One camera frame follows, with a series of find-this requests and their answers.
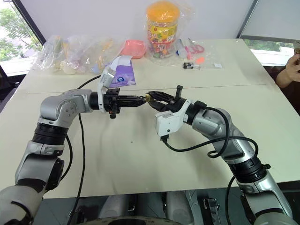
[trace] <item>pink plastic bowl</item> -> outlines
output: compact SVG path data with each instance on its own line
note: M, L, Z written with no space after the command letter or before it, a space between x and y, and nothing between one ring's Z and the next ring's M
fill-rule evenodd
M131 55L133 59L139 59L143 57L146 52L146 46L143 41L127 40L121 55Z

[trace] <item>plastic jar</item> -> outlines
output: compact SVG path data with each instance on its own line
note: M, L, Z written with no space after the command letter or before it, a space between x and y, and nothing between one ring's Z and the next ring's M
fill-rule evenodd
M157 1L147 8L147 36L154 58L163 59L175 53L180 10L169 1Z

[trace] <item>window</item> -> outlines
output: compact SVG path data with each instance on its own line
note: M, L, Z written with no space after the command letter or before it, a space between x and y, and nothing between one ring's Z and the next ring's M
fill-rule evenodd
M0 0L0 65L7 76L26 74L42 45L11 0Z
M244 39L263 66L283 66L294 55L292 43Z

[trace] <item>scissors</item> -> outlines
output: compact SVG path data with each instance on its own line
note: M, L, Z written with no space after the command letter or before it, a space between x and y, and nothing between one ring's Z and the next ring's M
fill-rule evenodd
M201 45L197 45L195 41L192 41L190 38L188 39L191 46L189 49L191 50L191 54L198 54L198 53L203 53L204 48Z

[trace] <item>purple package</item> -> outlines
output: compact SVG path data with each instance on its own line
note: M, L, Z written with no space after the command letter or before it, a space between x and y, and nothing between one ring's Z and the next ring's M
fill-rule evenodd
M116 75L112 80L110 88L117 88L135 84L135 74L133 72L132 62L130 66L118 65Z

